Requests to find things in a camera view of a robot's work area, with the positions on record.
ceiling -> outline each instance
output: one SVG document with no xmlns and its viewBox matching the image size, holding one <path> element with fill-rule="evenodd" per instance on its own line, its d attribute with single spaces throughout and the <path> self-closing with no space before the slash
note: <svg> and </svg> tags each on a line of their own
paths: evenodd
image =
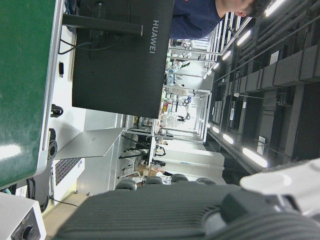
<svg viewBox="0 0 320 240">
<path fill-rule="evenodd" d="M 320 157 L 319 12 L 320 0 L 286 0 L 270 16 L 251 19 L 239 38 L 251 34 L 227 48 L 227 59 L 218 56 L 207 148 L 225 154 L 233 181 L 263 169 L 243 148 L 268 168 Z"/>
</svg>

black hair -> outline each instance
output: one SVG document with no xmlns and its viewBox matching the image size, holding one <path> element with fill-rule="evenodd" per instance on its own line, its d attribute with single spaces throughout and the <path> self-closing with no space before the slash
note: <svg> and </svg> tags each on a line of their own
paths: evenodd
<svg viewBox="0 0 320 240">
<path fill-rule="evenodd" d="M 272 0 L 254 0 L 246 8 L 247 16 L 257 18 L 264 14 L 267 7 L 270 5 Z"/>
</svg>

laptop keyboard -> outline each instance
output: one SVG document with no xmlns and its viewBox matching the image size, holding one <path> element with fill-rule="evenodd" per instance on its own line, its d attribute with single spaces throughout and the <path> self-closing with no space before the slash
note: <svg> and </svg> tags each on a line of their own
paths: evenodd
<svg viewBox="0 0 320 240">
<path fill-rule="evenodd" d="M 57 186 L 62 179 L 71 171 L 71 169 L 79 163 L 81 158 L 66 158 L 61 159 L 55 165 L 55 185 Z"/>
</svg>

knob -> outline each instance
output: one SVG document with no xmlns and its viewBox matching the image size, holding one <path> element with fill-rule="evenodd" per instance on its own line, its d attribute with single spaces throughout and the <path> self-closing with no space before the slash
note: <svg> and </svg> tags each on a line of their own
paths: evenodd
<svg viewBox="0 0 320 240">
<path fill-rule="evenodd" d="M 35 228 L 33 226 L 27 226 L 22 233 L 23 240 L 31 240 L 35 234 Z"/>
</svg>

ceiling light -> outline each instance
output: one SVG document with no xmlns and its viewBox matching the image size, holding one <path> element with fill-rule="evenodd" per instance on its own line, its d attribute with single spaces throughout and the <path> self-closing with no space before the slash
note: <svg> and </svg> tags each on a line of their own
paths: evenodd
<svg viewBox="0 0 320 240">
<path fill-rule="evenodd" d="M 216 69 L 217 67 L 219 67 L 219 63 L 218 62 L 213 66 L 213 69 Z"/>
<path fill-rule="evenodd" d="M 0 160 L 13 157 L 19 153 L 21 153 L 21 148 L 18 145 L 10 144 L 0 146 Z"/>
<path fill-rule="evenodd" d="M 230 51 L 227 51 L 226 54 L 222 57 L 222 60 L 223 60 L 223 61 L 226 60 L 227 57 L 230 56 L 230 54 L 231 54 L 231 50 L 230 50 Z"/>
<path fill-rule="evenodd" d="M 220 132 L 218 128 L 216 128 L 215 126 L 212 127 L 212 130 L 215 131 L 217 134 Z"/>
<path fill-rule="evenodd" d="M 251 30 L 247 31 L 240 39 L 239 41 L 236 43 L 237 46 L 239 46 L 240 44 L 242 44 L 244 42 L 244 40 L 247 39 L 247 37 L 249 37 L 251 34 Z"/>
<path fill-rule="evenodd" d="M 250 151 L 249 149 L 244 147 L 242 149 L 242 152 L 244 155 L 246 155 L 252 161 L 259 164 L 261 167 L 266 168 L 268 166 L 268 162 L 265 159 L 263 159 L 262 157 L 260 157 L 258 154 L 255 154 L 253 151 Z"/>
<path fill-rule="evenodd" d="M 265 10 L 265 16 L 268 17 L 272 14 L 285 0 L 277 0 L 271 7 Z"/>
<path fill-rule="evenodd" d="M 222 137 L 230 144 L 234 144 L 234 140 L 229 137 L 227 134 L 223 134 Z"/>
</svg>

